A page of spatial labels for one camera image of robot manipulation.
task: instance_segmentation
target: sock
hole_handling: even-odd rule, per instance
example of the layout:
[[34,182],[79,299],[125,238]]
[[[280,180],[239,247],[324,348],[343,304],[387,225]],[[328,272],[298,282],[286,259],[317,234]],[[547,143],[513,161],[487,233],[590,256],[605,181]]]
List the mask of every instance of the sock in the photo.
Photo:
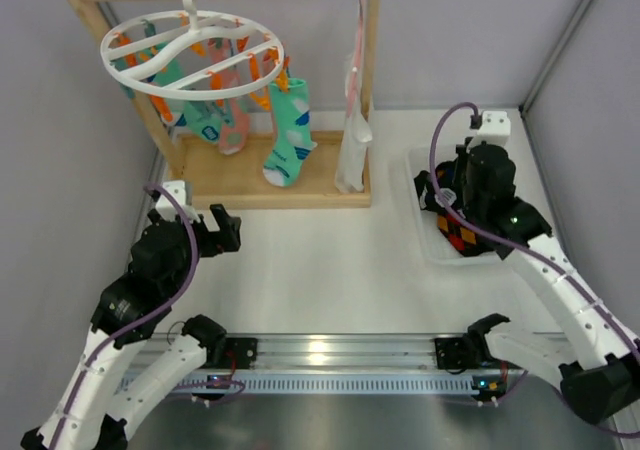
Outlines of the sock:
[[[156,52],[159,52],[166,46],[166,43],[160,43],[156,45]],[[147,55],[147,59],[153,57],[153,52],[150,49],[142,50],[142,52]],[[184,77],[184,73],[182,71],[182,67],[177,60],[171,60],[166,67],[160,70],[155,75],[149,77],[148,81],[150,83],[154,83],[159,87],[164,87],[170,83],[175,82],[176,80],[180,80]],[[171,110],[171,120],[167,120],[164,116],[161,115],[162,122],[169,127],[184,127],[186,126],[186,118],[184,116],[184,105],[185,102],[182,100],[172,100],[165,99],[165,102],[169,106],[169,110]]]
[[302,163],[317,145],[309,128],[309,88],[304,80],[290,78],[287,93],[270,83],[269,95],[277,137],[262,172],[272,185],[288,187],[298,179]]
[[207,142],[220,139],[222,119],[209,111],[204,102],[184,102],[184,118],[193,133]]
[[[211,39],[208,47],[213,63],[221,62],[233,55],[231,42],[227,39]],[[222,78],[223,88],[235,87],[240,82],[236,67],[223,70],[220,73],[220,77]],[[215,102],[212,102],[212,105],[216,106],[216,110],[219,110],[224,115],[222,128],[220,129],[218,150],[223,155],[233,155],[242,150],[245,143],[247,143],[250,127],[249,113],[246,108],[240,105],[237,98],[227,99],[223,108],[219,108]]]

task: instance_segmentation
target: gray wall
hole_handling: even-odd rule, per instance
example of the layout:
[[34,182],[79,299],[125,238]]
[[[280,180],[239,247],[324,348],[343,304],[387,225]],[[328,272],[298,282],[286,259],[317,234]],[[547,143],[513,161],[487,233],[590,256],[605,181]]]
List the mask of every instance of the gray wall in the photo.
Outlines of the gray wall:
[[65,0],[0,0],[0,448],[52,412],[124,269],[153,146]]
[[[382,0],[375,103],[444,106],[460,100],[516,106],[577,0]],[[202,9],[257,20],[286,44],[314,108],[343,105],[343,61],[357,0],[202,0]],[[118,3],[121,18],[181,8]]]
[[530,115],[576,266],[640,333],[640,6],[597,0]]

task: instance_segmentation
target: robotic arm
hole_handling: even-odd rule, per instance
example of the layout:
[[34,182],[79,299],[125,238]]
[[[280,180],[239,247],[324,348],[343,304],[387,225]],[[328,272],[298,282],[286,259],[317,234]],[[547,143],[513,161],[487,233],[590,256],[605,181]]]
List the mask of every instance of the robotic arm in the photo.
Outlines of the robotic arm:
[[640,340],[582,279],[540,213],[515,196],[515,164],[503,148],[510,133],[506,112],[472,117],[474,127],[476,135],[456,149],[453,182],[466,225],[457,219],[527,282],[569,344],[493,314],[469,327],[467,349],[479,365],[508,361],[546,380],[578,416],[599,423],[640,398]]
[[[240,219],[230,217],[222,205],[212,205],[219,230],[210,232],[191,207],[185,182],[167,182],[152,197],[156,204],[148,214],[151,225],[131,248],[127,272],[102,292],[80,363],[60,404],[44,425],[25,434],[22,448],[124,450],[140,423],[180,380],[220,360],[226,331],[198,315],[129,388],[114,396],[134,357],[171,311],[171,302],[186,289],[187,275],[195,271],[192,243],[198,258],[240,248]],[[188,221],[181,222],[179,213]],[[146,322],[136,323],[145,316]]]

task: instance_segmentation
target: clear plastic container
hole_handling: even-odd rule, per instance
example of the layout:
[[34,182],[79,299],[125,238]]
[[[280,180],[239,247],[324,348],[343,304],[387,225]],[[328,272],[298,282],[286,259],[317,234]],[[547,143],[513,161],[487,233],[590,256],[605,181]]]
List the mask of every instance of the clear plastic container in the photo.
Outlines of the clear plastic container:
[[[456,157],[455,145],[439,145],[436,161],[453,160]],[[422,171],[429,170],[429,146],[412,147],[405,154],[405,169],[411,191],[411,209],[416,222],[420,248],[424,257],[433,263],[441,265],[486,265],[500,261],[494,252],[485,253],[477,257],[463,257],[449,241],[440,233],[436,225],[437,215],[433,212],[420,210],[418,195],[415,192],[413,179]]]

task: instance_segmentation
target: patterned sock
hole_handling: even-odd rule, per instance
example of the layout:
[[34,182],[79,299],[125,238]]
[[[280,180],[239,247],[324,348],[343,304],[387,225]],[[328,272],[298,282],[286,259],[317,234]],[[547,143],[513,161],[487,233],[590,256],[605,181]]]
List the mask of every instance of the patterned sock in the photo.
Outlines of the patterned sock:
[[207,142],[220,139],[222,119],[207,108],[204,102],[184,102],[184,118],[187,127]]
[[[226,39],[212,39],[209,41],[208,48],[213,63],[221,62],[233,55],[231,42]],[[220,73],[220,77],[222,78],[223,88],[237,86],[240,82],[236,67],[223,70]],[[223,118],[222,128],[220,129],[218,150],[223,155],[233,155],[242,150],[245,143],[247,143],[250,128],[249,113],[246,108],[240,105],[237,98],[227,99],[224,107],[220,110],[226,118]]]
[[302,163],[317,145],[309,128],[309,88],[304,80],[290,78],[287,93],[270,83],[269,95],[277,137],[262,172],[272,185],[288,187],[298,179]]

